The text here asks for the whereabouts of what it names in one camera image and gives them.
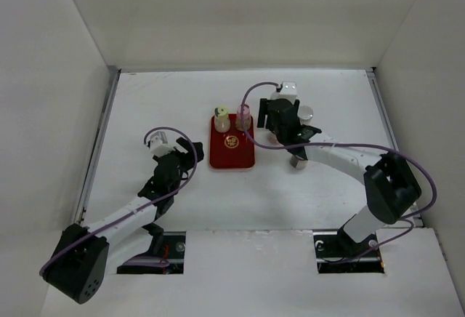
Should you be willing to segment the pink cap condiment bottle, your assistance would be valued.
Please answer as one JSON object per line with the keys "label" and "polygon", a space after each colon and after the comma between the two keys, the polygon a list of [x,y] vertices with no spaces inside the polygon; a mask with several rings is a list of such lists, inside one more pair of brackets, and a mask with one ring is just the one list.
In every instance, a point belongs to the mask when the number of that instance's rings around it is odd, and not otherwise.
{"label": "pink cap condiment bottle", "polygon": [[247,104],[240,105],[236,111],[235,128],[245,132],[251,128],[252,117]]}

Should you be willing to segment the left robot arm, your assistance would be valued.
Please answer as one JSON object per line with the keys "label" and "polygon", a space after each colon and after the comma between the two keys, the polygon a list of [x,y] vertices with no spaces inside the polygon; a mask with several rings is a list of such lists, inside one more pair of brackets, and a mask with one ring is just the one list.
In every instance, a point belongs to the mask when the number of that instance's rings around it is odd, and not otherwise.
{"label": "left robot arm", "polygon": [[203,144],[184,137],[171,146],[164,133],[155,133],[148,146],[157,165],[136,197],[91,225],[69,225],[40,270],[45,282],[78,304],[96,294],[106,273],[138,254],[153,258],[162,252],[163,229],[155,222],[204,158]]}

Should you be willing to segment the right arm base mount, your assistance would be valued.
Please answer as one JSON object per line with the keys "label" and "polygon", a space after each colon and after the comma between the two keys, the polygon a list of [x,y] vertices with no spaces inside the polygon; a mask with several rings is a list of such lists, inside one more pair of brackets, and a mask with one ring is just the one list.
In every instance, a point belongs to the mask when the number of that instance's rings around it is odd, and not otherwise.
{"label": "right arm base mount", "polygon": [[312,234],[320,274],[384,273],[378,237],[371,233],[360,243],[342,230],[315,230]]}

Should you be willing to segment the yellow cap condiment bottle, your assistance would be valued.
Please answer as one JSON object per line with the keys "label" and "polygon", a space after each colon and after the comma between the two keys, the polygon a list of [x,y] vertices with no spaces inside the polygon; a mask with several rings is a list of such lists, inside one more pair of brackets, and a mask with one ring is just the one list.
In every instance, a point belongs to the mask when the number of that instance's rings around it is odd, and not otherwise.
{"label": "yellow cap condiment bottle", "polygon": [[214,109],[214,128],[218,133],[228,132],[230,129],[229,111],[226,106]]}

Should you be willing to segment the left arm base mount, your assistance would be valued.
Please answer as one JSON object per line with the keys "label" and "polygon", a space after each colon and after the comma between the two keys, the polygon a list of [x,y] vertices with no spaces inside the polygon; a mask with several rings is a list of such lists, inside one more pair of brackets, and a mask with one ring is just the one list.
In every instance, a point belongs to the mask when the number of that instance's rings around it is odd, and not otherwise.
{"label": "left arm base mount", "polygon": [[131,258],[116,269],[122,275],[174,275],[183,274],[185,268],[186,232],[165,232],[162,227],[151,223],[142,227],[150,235],[150,246],[135,258]]}

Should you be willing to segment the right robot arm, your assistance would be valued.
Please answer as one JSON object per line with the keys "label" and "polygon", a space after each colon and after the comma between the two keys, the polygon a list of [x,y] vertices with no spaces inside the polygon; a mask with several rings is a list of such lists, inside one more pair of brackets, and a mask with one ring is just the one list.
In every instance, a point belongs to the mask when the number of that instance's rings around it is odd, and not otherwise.
{"label": "right robot arm", "polygon": [[395,224],[421,195],[404,157],[393,151],[376,154],[339,145],[321,129],[302,124],[297,105],[287,99],[261,99],[257,126],[274,133],[291,154],[293,168],[303,169],[308,161],[318,162],[364,186],[366,205],[336,235],[342,254],[351,256],[363,250],[370,235],[385,225]]}

